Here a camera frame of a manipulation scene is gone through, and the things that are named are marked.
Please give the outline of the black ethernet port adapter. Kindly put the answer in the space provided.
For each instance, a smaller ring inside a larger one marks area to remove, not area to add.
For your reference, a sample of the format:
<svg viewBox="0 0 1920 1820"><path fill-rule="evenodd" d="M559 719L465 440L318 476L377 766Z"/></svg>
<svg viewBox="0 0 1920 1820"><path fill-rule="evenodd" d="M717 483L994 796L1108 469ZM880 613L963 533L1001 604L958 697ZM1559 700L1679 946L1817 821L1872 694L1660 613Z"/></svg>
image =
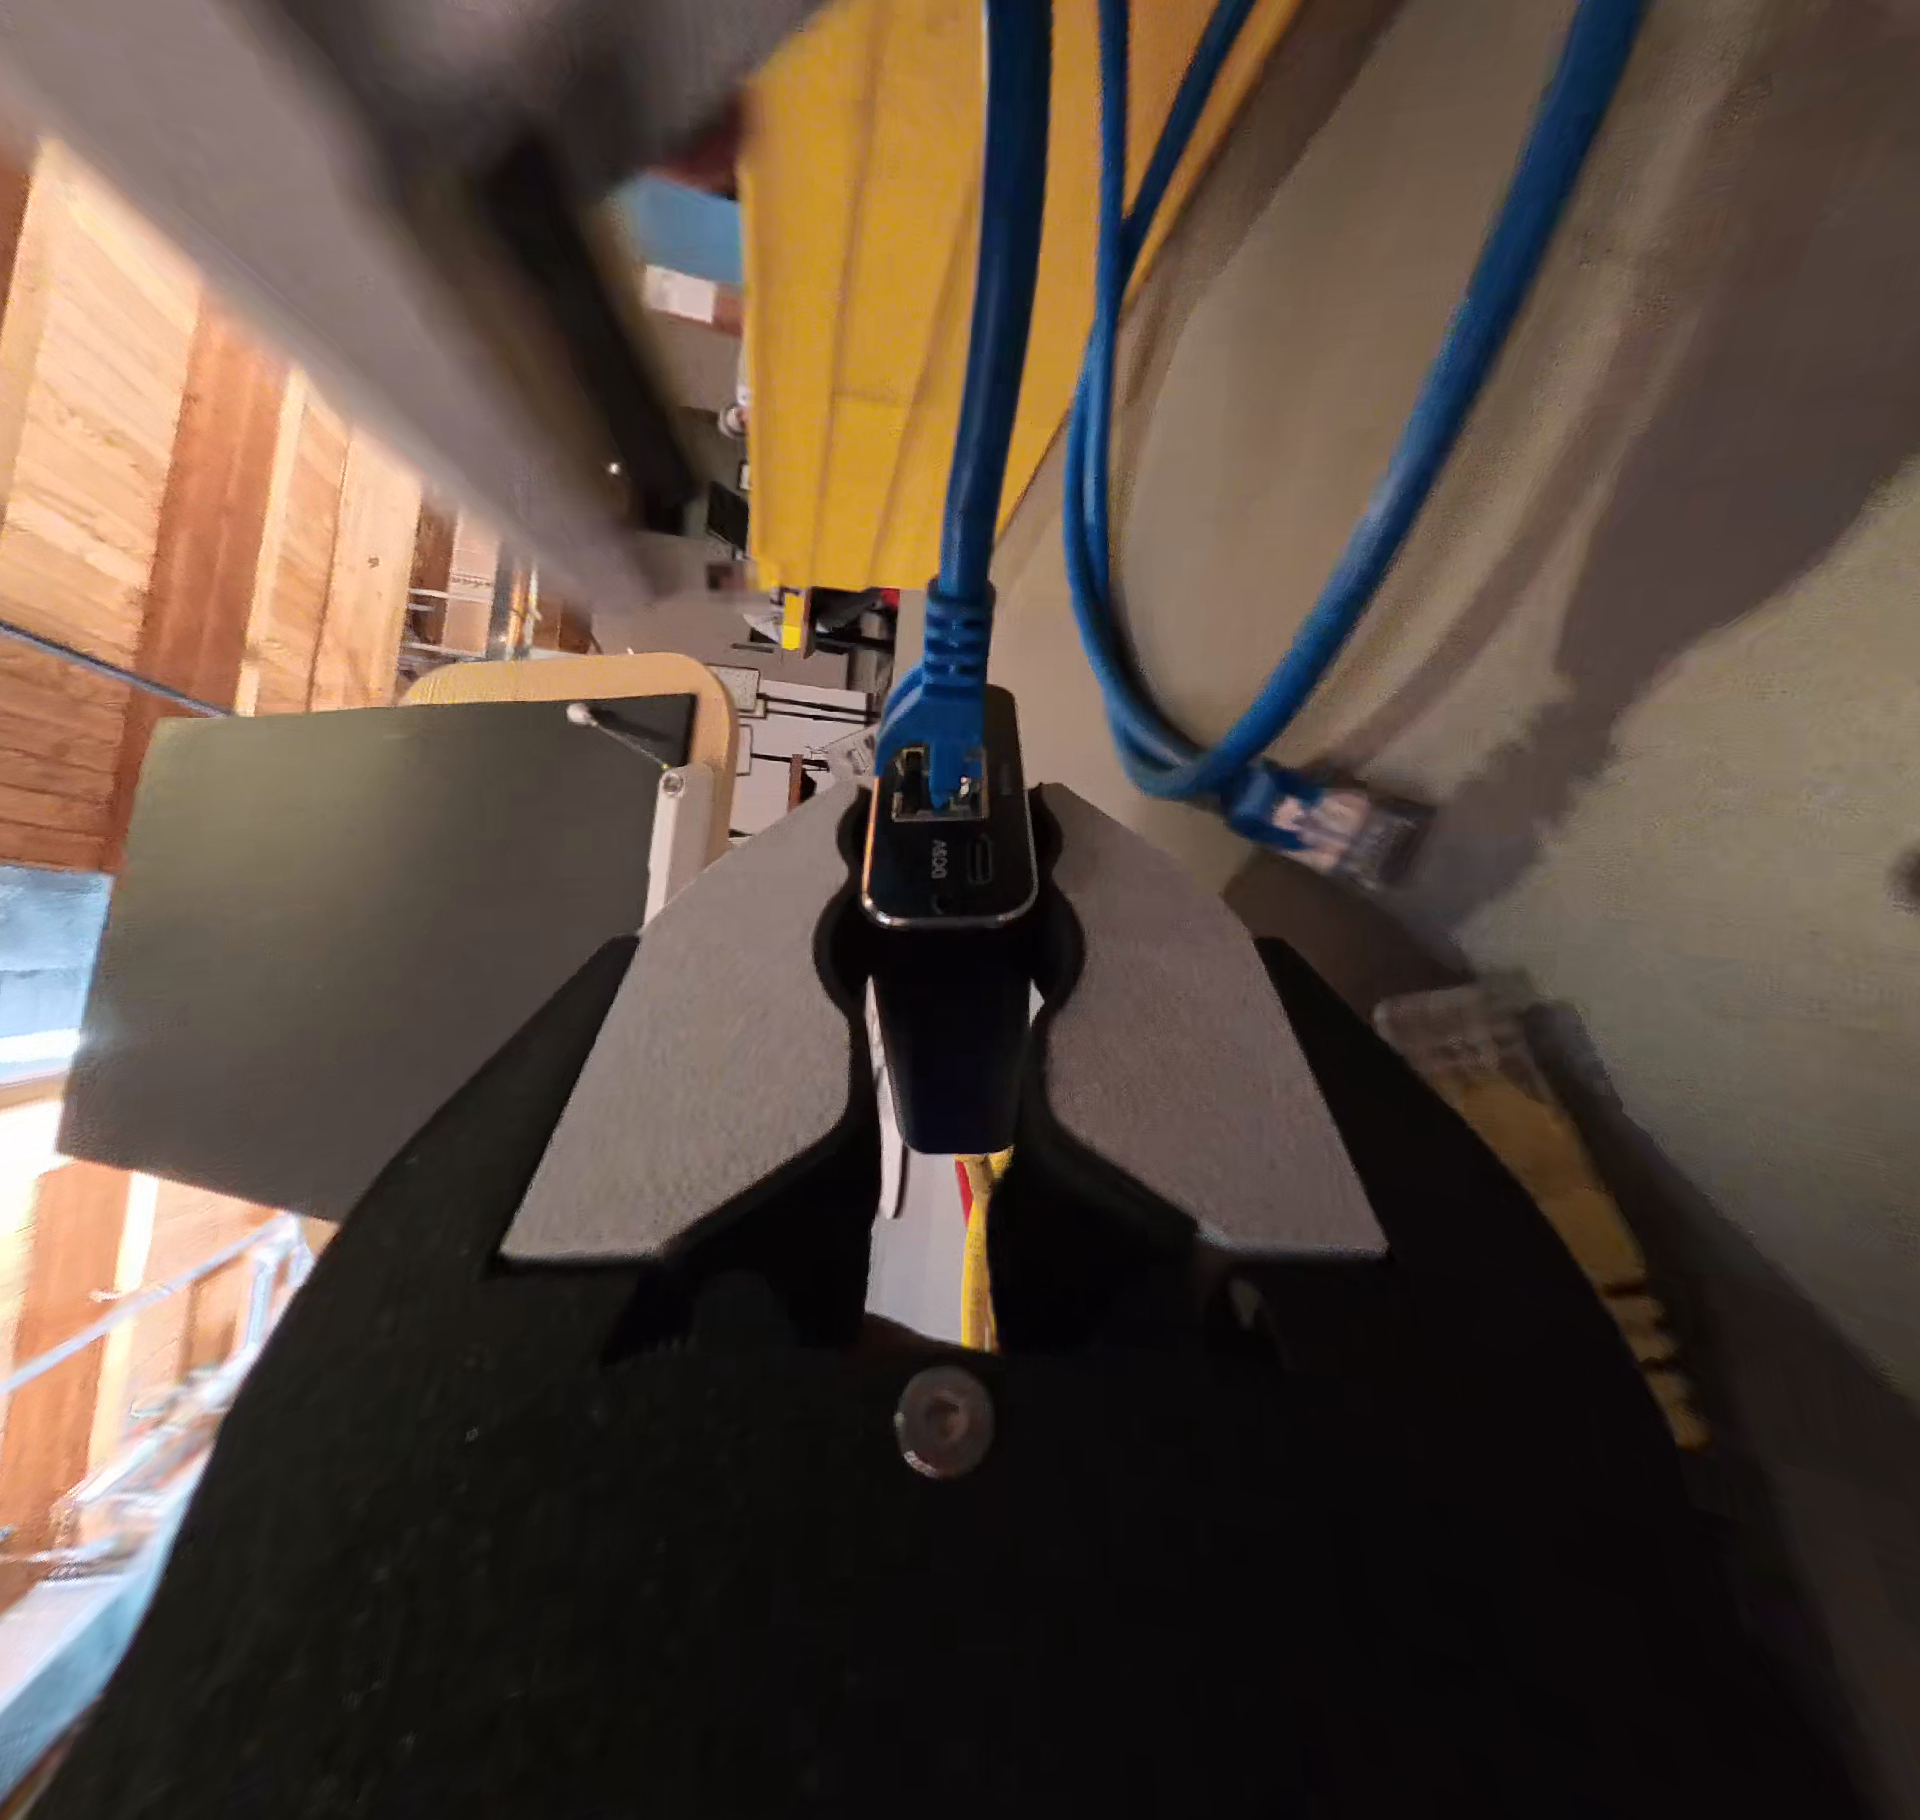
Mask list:
<svg viewBox="0 0 1920 1820"><path fill-rule="evenodd" d="M924 1155L987 1155L1018 1139L1043 864L1019 706L1001 685L984 704L960 803L932 806L922 751L876 776L860 868L900 1132Z"/></svg>

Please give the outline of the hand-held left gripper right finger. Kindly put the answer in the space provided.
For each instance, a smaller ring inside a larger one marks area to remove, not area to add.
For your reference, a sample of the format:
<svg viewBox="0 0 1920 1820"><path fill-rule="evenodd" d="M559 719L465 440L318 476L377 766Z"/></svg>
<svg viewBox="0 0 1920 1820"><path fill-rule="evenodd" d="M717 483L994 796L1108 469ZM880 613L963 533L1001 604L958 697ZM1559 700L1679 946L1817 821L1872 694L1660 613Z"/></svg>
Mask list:
<svg viewBox="0 0 1920 1820"><path fill-rule="evenodd" d="M1260 953L1219 896L1072 789L996 1186L1001 1349L1282 1349L1270 1272L1387 1255Z"/></svg>

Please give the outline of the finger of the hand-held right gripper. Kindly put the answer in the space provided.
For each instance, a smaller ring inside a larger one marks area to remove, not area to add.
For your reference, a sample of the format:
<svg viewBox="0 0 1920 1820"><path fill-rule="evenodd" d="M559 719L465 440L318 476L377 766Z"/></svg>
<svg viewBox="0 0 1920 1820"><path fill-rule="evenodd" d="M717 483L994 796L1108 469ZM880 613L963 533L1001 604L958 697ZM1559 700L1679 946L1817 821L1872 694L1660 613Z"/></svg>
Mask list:
<svg viewBox="0 0 1920 1820"><path fill-rule="evenodd" d="M58 139L434 484L590 608L662 598L553 304L455 176L410 185L278 0L4 0L4 126Z"/></svg>
<svg viewBox="0 0 1920 1820"><path fill-rule="evenodd" d="M716 128L831 0L274 0L400 175L556 142L592 192Z"/></svg>

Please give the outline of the yellow plastic bin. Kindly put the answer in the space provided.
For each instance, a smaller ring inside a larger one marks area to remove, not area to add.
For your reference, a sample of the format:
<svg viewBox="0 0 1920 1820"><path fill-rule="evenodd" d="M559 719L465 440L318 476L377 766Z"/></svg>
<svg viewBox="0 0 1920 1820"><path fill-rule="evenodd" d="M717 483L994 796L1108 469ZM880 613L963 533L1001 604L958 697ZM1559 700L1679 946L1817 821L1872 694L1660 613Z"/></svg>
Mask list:
<svg viewBox="0 0 1920 1820"><path fill-rule="evenodd" d="M1308 0L1259 0L1130 274ZM1129 198L1219 0L1130 0ZM740 160L749 547L763 589L918 589L940 560L969 352L984 0L833 0L767 62ZM1045 248L1002 533L1070 413L1092 321L1096 0L1053 0Z"/></svg>

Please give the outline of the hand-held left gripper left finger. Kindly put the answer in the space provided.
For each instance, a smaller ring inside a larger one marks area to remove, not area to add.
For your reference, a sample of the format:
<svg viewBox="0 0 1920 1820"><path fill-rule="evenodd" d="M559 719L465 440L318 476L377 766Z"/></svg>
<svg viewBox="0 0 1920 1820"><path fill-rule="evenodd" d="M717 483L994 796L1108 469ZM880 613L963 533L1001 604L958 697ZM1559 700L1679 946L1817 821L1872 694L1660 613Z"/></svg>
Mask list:
<svg viewBox="0 0 1920 1820"><path fill-rule="evenodd" d="M876 1082L833 785L642 929L501 1243L516 1265L638 1261L671 1304L755 1279L792 1336L849 1346L876 1219Z"/></svg>

